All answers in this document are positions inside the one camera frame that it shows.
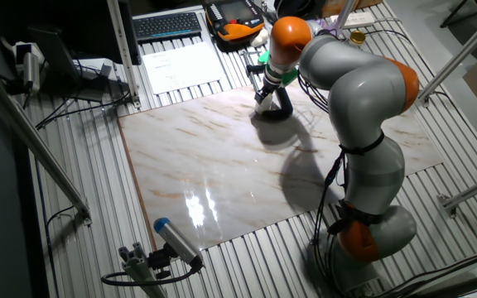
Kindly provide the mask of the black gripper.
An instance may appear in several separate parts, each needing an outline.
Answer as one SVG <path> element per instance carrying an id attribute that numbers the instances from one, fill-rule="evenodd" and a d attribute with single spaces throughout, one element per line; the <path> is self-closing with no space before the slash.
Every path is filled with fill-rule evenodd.
<path id="1" fill-rule="evenodd" d="M 273 101 L 273 92 L 278 89 L 281 85 L 281 79 L 280 78 L 273 78 L 269 75 L 265 75 L 263 77 L 263 86 L 257 92 L 254 96 L 254 99 L 258 104 L 261 104 L 264 100 L 264 97 L 266 101 L 271 103 Z"/>

